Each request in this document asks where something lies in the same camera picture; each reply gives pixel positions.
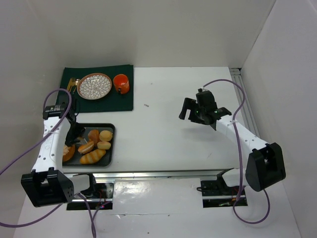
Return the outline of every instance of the bread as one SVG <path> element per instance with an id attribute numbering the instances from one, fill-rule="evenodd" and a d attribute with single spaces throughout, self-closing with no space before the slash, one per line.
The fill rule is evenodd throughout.
<path id="1" fill-rule="evenodd" d="M 89 131 L 88 138 L 89 138 L 89 140 L 94 142 L 95 146 L 97 146 L 97 143 L 100 141 L 99 140 L 99 131 L 98 130 Z"/>
<path id="2" fill-rule="evenodd" d="M 88 143 L 86 145 L 79 146 L 78 152 L 81 154 L 86 154 L 86 153 L 92 151 L 94 146 L 95 146 L 95 144 L 93 141 L 88 141 Z"/>
<path id="3" fill-rule="evenodd" d="M 101 141 L 111 141 L 112 139 L 112 132 L 108 131 L 108 130 L 103 130 L 102 132 L 100 132 L 99 134 L 99 139 Z"/>
<path id="4" fill-rule="evenodd" d="M 74 156 L 74 154 L 75 154 L 75 145 L 72 145 L 71 147 L 64 145 L 63 162 L 70 160 Z"/>
<path id="5" fill-rule="evenodd" d="M 98 142 L 97 146 L 98 146 L 98 149 L 108 150 L 108 149 L 110 149 L 111 144 L 107 141 L 100 141 L 100 142 Z"/>
<path id="6" fill-rule="evenodd" d="M 82 165 L 89 165 L 98 162 L 106 154 L 105 150 L 94 150 L 80 158 Z"/>

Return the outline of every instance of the orange mug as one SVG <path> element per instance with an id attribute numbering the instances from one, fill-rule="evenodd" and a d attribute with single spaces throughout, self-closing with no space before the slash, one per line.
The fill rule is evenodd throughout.
<path id="1" fill-rule="evenodd" d="M 130 85 L 129 85 L 128 77 L 126 75 L 118 74 L 116 77 L 114 77 L 113 84 L 114 84 L 115 90 L 119 94 L 125 94 L 129 92 Z"/>

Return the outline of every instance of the gold knife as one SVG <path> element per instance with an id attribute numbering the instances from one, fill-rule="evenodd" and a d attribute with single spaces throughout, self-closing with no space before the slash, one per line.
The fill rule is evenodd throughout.
<path id="1" fill-rule="evenodd" d="M 68 82 L 67 91 L 70 90 L 70 87 L 71 87 L 71 78 L 70 78 L 70 80 L 69 80 L 69 82 Z"/>

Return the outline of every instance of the white table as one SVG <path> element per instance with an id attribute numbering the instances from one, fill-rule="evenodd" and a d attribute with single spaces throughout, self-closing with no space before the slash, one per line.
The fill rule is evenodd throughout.
<path id="1" fill-rule="evenodd" d="M 116 126 L 111 165 L 100 169 L 65 169 L 65 172 L 115 172 L 225 169 L 238 166 L 236 145 L 211 127 L 178 118 L 185 97 L 218 78 L 230 79 L 228 68 L 136 68 L 134 111 L 81 114 L 79 122 L 110 122 Z M 210 87 L 219 107 L 238 107 L 234 88 L 219 82 Z M 255 226 L 240 222 L 232 208 L 203 208 L 196 191 L 198 178 L 126 180 L 115 182 L 113 210 L 96 216 L 99 238 L 300 238 L 281 182 L 268 188 L 271 213 Z M 248 206 L 238 207 L 247 220 L 266 213 L 263 192 L 246 188 Z M 25 199 L 19 224 L 33 221 L 52 207 L 34 208 Z M 14 238 L 90 238 L 87 211 L 66 211 L 62 205 L 43 221 L 16 229 Z"/>
<path id="2" fill-rule="evenodd" d="M 237 167 L 236 144 L 210 126 L 178 118 L 185 97 L 195 99 L 198 88 L 219 78 L 231 80 L 227 67 L 135 68 L 133 111 L 78 116 L 78 122 L 82 123 L 114 124 L 116 136 L 112 163 L 99 168 L 66 167 L 64 172 Z M 232 84 L 217 82 L 207 88 L 214 94 L 219 107 L 226 107 L 233 113 L 239 106 Z M 243 124 L 241 113 L 237 119 Z"/>

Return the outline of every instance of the robotic arm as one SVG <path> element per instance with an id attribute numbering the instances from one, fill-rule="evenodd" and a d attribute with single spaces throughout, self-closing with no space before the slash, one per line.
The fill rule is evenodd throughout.
<path id="1" fill-rule="evenodd" d="M 43 111 L 44 134 L 59 122 L 67 104 L 48 106 Z M 21 184 L 35 207 L 71 202 L 77 193 L 89 189 L 95 183 L 92 174 L 68 178 L 63 174 L 62 157 L 64 144 L 79 142 L 85 128 L 76 122 L 73 108 L 59 127 L 41 145 L 31 173 L 22 175 Z"/>
<path id="2" fill-rule="evenodd" d="M 236 134 L 233 127 L 231 112 L 226 108 L 218 108 L 213 94 L 202 89 L 198 90 L 196 100 L 185 98 L 179 118 L 184 120 L 187 110 L 190 110 L 191 122 L 210 125 L 236 143 Z M 249 185 L 259 192 L 286 177 L 281 147 L 268 144 L 247 130 L 242 124 L 235 121 L 239 131 L 242 153 L 248 158 L 247 167 L 243 169 L 243 185 Z M 228 187 L 239 185 L 239 169 L 231 169 L 220 173 Z"/>

